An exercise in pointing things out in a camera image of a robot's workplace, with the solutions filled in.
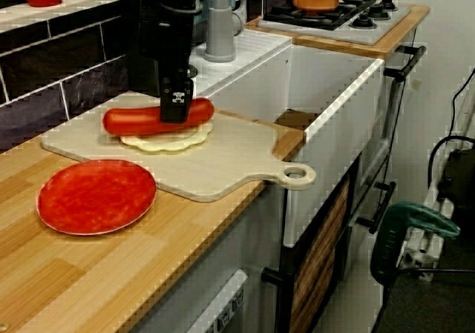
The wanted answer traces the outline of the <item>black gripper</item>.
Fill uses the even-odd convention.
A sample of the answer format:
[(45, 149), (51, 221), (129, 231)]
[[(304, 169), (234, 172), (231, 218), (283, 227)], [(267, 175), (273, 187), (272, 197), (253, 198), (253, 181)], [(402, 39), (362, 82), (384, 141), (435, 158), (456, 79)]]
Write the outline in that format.
[(158, 73), (163, 77), (161, 122), (188, 119), (193, 96), (193, 81), (188, 72), (193, 26), (194, 16), (189, 13), (140, 13), (140, 53), (158, 62)]

